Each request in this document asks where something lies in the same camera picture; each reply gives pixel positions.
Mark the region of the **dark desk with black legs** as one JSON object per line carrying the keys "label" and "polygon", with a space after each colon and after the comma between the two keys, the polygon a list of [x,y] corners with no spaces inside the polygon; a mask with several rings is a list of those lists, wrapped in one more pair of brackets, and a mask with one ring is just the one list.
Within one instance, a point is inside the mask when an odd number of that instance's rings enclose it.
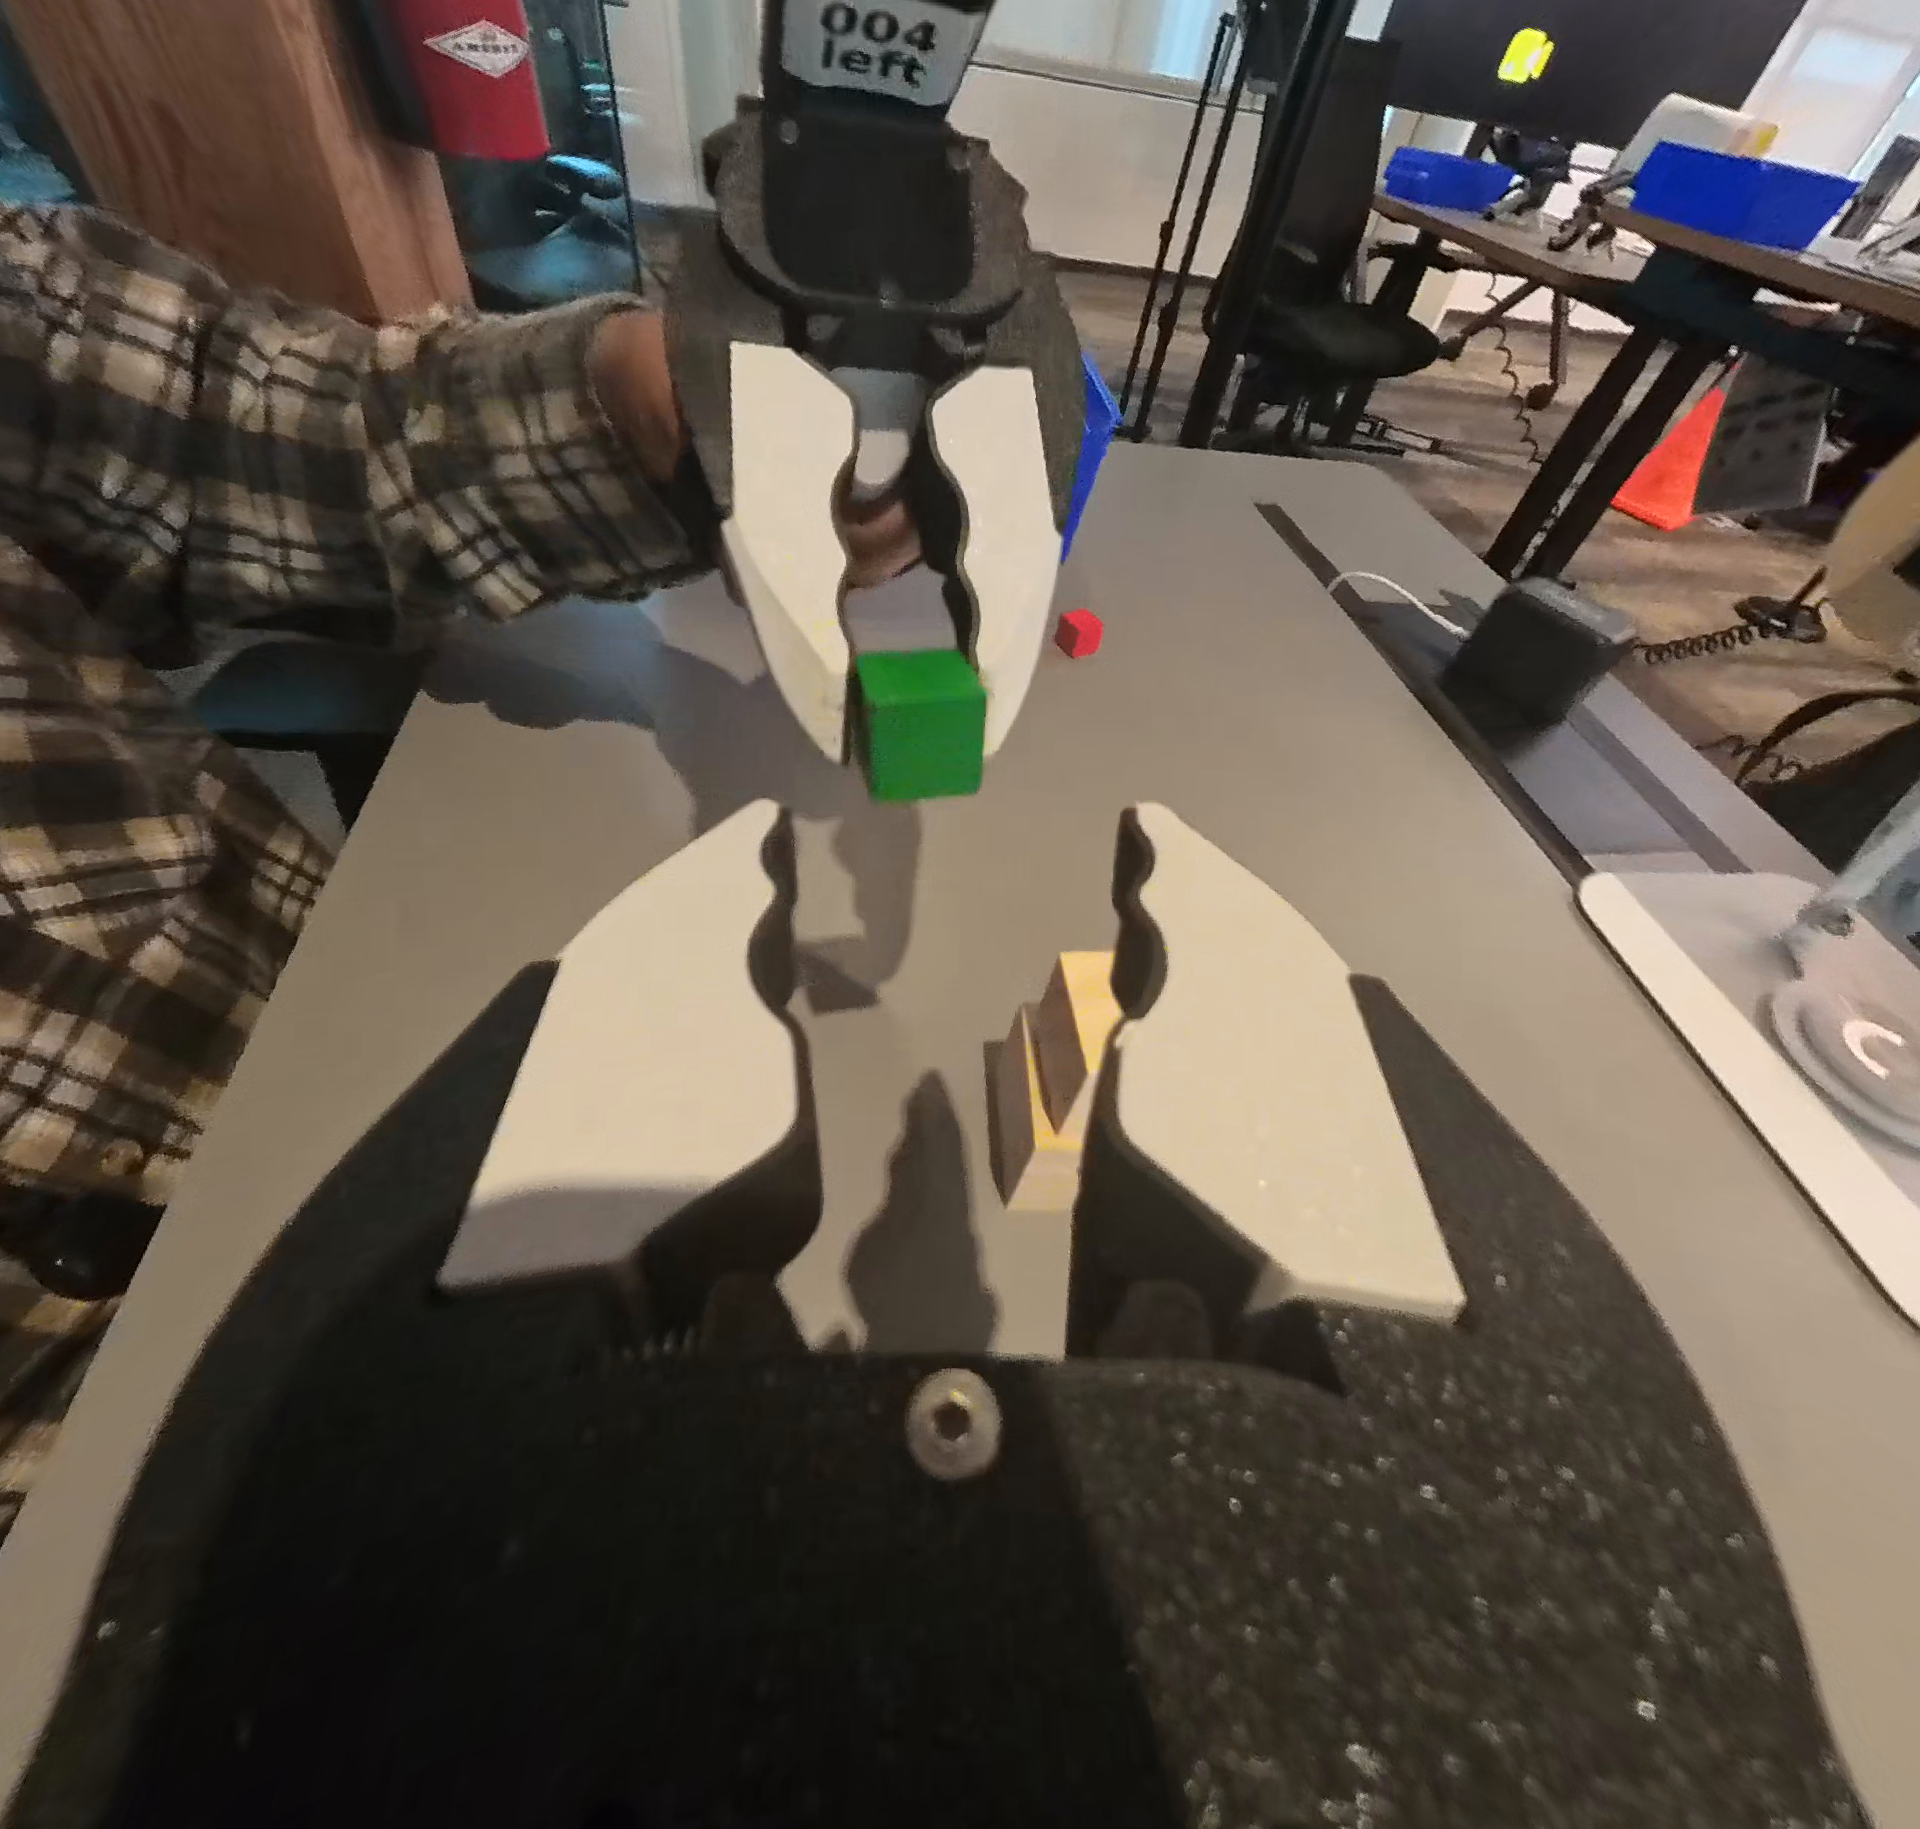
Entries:
{"label": "dark desk with black legs", "polygon": [[1578,245],[1566,228],[1522,228],[1461,209],[1435,209],[1386,193],[1376,212],[1413,231],[1385,243],[1379,304],[1408,311],[1427,271],[1470,252],[1499,274],[1542,282],[1626,325],[1616,358],[1566,419],[1559,444],[1502,523],[1485,561],[1500,577],[1561,577],[1626,478],[1665,435],[1707,376],[1738,353],[1813,376],[1826,387],[1915,416],[1916,344],[1876,352],[1823,325],[1823,306],[1919,330],[1916,284],[1806,252],[1716,237],[1608,203],[1598,222],[1642,236],[1646,258]]}

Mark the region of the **green wooden cube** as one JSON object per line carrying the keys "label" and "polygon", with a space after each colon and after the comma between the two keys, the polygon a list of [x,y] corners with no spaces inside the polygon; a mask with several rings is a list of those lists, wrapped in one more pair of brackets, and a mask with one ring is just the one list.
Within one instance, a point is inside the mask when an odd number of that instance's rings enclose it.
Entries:
{"label": "green wooden cube", "polygon": [[988,692],[959,649],[856,657],[857,748],[873,800],[976,797],[986,776]]}

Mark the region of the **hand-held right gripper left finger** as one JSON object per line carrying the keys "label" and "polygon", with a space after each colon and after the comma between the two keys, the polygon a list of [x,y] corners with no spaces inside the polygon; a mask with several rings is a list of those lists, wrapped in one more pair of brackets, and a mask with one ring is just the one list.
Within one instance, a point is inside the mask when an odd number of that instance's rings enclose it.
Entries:
{"label": "hand-held right gripper left finger", "polygon": [[753,800],[567,945],[440,1289],[608,1277],[701,1309],[781,1279],[826,1212],[796,904],[791,811]]}

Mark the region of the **large pale wooden cube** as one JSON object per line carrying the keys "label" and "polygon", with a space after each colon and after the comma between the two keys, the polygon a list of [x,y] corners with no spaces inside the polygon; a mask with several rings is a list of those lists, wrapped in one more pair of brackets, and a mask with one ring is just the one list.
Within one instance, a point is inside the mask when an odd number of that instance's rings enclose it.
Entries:
{"label": "large pale wooden cube", "polygon": [[1017,1011],[993,1066],[994,1183],[1011,1214],[1070,1217],[1081,1196],[1081,1170],[1103,1063],[1081,1102],[1081,1113],[1065,1132],[1054,1132],[1043,1113],[1026,1013],[1030,1006]]}

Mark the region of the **black power adapter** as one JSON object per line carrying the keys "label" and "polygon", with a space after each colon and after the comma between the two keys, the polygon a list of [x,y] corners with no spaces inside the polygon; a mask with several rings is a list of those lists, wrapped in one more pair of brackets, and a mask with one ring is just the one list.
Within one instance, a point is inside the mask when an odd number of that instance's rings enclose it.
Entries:
{"label": "black power adapter", "polygon": [[1439,677],[1466,711],[1523,731],[1562,723],[1638,649],[1633,617],[1559,579],[1507,585]]}

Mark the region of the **orange traffic cone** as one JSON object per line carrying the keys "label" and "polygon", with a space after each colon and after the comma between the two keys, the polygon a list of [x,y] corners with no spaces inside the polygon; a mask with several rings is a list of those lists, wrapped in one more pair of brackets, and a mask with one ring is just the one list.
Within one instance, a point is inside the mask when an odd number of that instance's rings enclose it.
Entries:
{"label": "orange traffic cone", "polygon": [[1611,510],[1648,528],[1671,533],[1693,523],[1699,479],[1725,409],[1725,376],[1716,376],[1611,496]]}

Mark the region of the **black office chair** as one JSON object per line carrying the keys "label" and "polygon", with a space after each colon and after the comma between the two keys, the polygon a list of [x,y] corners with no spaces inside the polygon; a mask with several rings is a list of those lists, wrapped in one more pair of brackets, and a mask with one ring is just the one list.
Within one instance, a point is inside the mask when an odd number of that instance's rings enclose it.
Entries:
{"label": "black office chair", "polygon": [[1336,51],[1306,160],[1260,274],[1243,369],[1218,444],[1295,450],[1302,409],[1365,382],[1413,376],[1439,336],[1406,311],[1353,294],[1380,182],[1397,49],[1347,39]]}

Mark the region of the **person's left forearm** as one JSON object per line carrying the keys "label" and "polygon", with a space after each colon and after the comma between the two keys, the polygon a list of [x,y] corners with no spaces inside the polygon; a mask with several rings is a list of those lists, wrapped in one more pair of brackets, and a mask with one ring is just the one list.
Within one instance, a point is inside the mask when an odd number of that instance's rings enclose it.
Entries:
{"label": "person's left forearm", "polygon": [[588,374],[631,295],[365,325],[94,209],[5,207],[5,541],[133,660],[378,646],[708,573]]}

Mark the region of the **shallow blue storage bin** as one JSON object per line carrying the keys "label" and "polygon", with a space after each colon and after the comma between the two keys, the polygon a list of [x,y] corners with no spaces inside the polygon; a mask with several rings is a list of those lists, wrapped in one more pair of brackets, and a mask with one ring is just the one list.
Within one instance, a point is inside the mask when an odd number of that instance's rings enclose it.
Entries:
{"label": "shallow blue storage bin", "polygon": [[1499,160],[1402,145],[1386,160],[1380,194],[1424,209],[1483,214],[1514,184],[1516,174]]}

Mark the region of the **red fire extinguisher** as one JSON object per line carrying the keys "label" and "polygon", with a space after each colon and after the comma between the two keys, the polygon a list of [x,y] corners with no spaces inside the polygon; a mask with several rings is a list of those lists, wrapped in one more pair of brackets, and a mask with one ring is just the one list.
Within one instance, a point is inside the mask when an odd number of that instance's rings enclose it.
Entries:
{"label": "red fire extinguisher", "polygon": [[525,0],[380,0],[419,100],[422,145],[443,158],[538,162],[551,149]]}

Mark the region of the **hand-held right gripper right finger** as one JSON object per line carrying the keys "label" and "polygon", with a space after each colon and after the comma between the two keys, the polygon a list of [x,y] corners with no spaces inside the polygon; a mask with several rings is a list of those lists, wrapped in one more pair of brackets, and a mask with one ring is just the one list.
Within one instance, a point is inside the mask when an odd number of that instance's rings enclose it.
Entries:
{"label": "hand-held right gripper right finger", "polygon": [[1212,1337],[1309,1307],[1459,1323],[1468,1292],[1348,961],[1163,803],[1120,820],[1114,909],[1067,1332],[1111,1337],[1143,1286],[1185,1289]]}

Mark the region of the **black stand pole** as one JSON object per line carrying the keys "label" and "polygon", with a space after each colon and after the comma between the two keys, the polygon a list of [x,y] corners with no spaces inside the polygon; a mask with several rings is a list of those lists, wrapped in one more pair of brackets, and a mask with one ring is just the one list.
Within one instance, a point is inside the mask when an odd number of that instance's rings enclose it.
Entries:
{"label": "black stand pole", "polygon": [[1213,445],[1216,421],[1260,304],[1264,268],[1298,184],[1313,123],[1355,10],[1356,0],[1311,0],[1293,69],[1279,94],[1277,119],[1266,128],[1243,222],[1222,271],[1213,334],[1193,376],[1180,431],[1183,450]]}

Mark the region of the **medium pale wooden cube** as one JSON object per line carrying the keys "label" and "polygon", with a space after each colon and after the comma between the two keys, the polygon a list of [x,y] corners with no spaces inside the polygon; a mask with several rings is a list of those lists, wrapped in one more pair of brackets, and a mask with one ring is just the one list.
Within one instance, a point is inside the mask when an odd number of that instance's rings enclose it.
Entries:
{"label": "medium pale wooden cube", "polygon": [[1122,1022],[1114,950],[1063,953],[1026,1013],[1049,1126],[1065,1132]]}

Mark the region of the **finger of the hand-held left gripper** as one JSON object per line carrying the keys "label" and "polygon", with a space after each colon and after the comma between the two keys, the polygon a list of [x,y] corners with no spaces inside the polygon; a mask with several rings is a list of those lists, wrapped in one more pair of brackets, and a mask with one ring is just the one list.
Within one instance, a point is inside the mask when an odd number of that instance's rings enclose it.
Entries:
{"label": "finger of the hand-held left gripper", "polygon": [[1052,630],[1063,560],[1036,376],[1010,366],[959,376],[930,402],[926,431],[935,484],[959,503],[948,571],[965,600],[962,641],[986,690],[985,753],[994,760]]}
{"label": "finger of the hand-held left gripper", "polygon": [[853,651],[837,494],[856,455],[856,405],[786,346],[735,341],[728,361],[734,582],[790,714],[830,763],[845,765]]}

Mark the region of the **person's left hand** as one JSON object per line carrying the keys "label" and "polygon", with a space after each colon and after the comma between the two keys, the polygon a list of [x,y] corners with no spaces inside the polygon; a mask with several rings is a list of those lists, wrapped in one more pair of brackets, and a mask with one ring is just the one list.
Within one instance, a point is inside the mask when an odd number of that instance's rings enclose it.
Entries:
{"label": "person's left hand", "polygon": [[[596,331],[588,355],[592,392],[612,428],[635,455],[642,479],[666,503],[701,551],[717,546],[709,500],[697,484],[681,400],[670,355],[666,322],[656,308],[623,308]],[[922,565],[916,510],[899,484],[865,490],[842,481],[835,500],[852,590],[874,590]]]}

